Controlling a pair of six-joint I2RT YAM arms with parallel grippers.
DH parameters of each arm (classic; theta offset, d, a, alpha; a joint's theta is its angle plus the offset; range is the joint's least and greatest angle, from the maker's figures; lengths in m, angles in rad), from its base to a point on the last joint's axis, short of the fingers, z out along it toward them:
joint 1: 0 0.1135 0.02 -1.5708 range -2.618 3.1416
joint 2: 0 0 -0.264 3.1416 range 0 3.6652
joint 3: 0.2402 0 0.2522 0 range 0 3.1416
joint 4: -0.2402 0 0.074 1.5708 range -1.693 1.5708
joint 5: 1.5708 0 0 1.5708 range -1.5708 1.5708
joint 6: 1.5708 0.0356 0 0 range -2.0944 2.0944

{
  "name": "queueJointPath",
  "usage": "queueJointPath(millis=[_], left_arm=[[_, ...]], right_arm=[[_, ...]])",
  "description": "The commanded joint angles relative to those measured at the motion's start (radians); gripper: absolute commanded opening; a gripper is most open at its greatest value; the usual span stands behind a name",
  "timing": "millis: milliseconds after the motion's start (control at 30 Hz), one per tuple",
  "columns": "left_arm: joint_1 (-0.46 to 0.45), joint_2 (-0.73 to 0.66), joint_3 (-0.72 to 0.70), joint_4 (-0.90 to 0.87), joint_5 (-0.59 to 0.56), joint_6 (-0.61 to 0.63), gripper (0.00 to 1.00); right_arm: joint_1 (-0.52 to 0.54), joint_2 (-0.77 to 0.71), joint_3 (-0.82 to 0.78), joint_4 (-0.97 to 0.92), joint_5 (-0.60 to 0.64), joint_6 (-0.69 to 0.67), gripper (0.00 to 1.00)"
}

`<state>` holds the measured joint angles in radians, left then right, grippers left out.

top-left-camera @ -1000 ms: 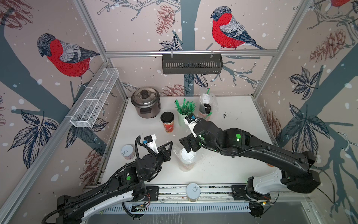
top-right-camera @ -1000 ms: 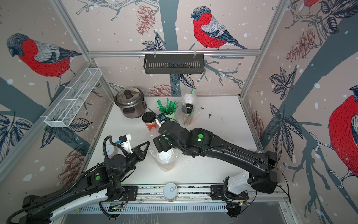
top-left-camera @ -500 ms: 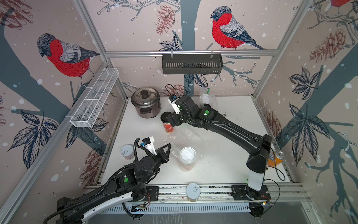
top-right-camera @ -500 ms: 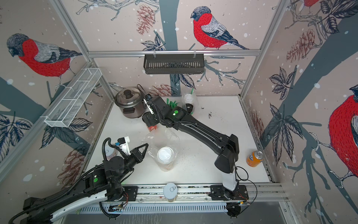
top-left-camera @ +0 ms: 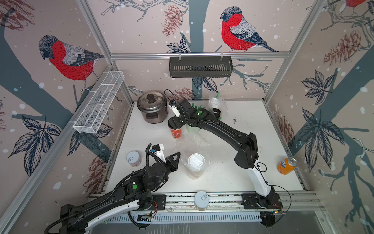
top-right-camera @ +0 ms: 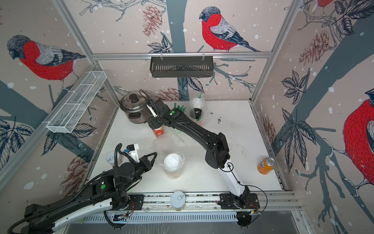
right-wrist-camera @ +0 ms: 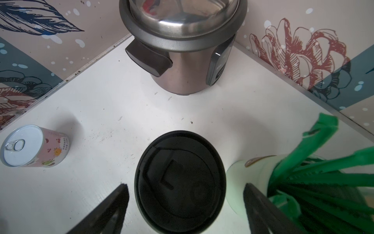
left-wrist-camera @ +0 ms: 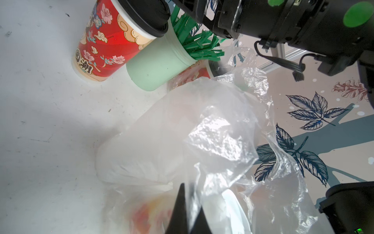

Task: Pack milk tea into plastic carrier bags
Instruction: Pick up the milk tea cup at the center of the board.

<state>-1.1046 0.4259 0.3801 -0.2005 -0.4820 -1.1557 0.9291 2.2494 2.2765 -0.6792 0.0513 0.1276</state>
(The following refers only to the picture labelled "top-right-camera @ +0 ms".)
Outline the clear plastic carrier bag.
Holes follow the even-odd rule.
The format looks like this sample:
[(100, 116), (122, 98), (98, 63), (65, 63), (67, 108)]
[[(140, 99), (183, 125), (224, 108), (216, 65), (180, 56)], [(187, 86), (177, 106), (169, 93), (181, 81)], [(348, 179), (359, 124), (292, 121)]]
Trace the clear plastic carrier bag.
[(207, 118), (208, 107), (203, 92), (191, 97), (189, 117), (197, 124), (201, 125)]

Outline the yellow cup white lid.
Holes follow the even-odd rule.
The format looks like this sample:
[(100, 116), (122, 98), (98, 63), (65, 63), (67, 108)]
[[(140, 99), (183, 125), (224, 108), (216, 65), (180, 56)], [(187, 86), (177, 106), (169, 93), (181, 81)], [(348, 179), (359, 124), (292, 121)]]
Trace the yellow cup white lid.
[(166, 156), (164, 160), (164, 171), (170, 179), (177, 179), (181, 176), (183, 159), (179, 154), (173, 153)]

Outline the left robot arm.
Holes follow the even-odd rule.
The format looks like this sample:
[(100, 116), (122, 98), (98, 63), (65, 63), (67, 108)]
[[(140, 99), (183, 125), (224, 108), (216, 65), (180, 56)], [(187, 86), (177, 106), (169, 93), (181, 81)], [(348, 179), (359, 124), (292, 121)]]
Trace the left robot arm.
[(22, 234), (53, 234), (58, 229), (81, 217), (101, 211), (125, 211), (131, 216), (141, 210), (144, 196), (128, 195), (142, 179), (142, 175), (152, 169), (157, 153), (115, 166), (113, 169), (95, 176), (82, 189), (57, 202), (48, 205), (31, 204), (26, 207), (24, 219), (13, 224), (8, 233), (27, 223)]

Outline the red cup black lid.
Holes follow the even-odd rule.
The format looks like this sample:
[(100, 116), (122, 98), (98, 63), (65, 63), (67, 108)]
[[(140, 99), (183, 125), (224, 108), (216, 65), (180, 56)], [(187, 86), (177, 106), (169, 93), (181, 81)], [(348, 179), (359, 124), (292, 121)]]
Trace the red cup black lid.
[(205, 117), (205, 112), (201, 108), (194, 108), (192, 107), (190, 110), (190, 118), (196, 122), (197, 124), (200, 124), (202, 122), (203, 118)]
[(153, 133), (155, 137), (160, 137), (161, 135), (164, 134), (164, 126), (161, 125), (160, 127), (153, 129)]

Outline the red cup black lid front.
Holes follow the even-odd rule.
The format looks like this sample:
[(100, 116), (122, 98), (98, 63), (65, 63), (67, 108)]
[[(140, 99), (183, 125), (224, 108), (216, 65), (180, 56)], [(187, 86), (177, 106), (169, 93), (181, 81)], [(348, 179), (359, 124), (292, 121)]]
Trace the red cup black lid front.
[(190, 118), (196, 122), (197, 124), (200, 124), (202, 122), (203, 118), (205, 117), (205, 112), (201, 108), (194, 108), (192, 107), (190, 110)]

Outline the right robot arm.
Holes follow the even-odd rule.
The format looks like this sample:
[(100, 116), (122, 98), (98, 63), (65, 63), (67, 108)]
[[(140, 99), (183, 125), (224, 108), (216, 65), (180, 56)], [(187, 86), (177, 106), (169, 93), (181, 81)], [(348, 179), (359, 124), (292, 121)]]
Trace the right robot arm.
[(191, 120), (183, 111), (174, 107), (170, 109), (161, 99), (147, 102), (152, 117), (147, 120), (151, 129), (166, 126), (179, 130), (193, 140), (198, 142), (205, 150), (205, 161), (207, 164), (222, 172), (222, 176), (229, 186), (228, 199), (218, 204), (225, 209), (254, 209), (248, 186), (241, 184), (239, 176), (234, 170), (230, 160), (229, 147), (226, 136), (222, 133), (216, 134), (201, 127)]

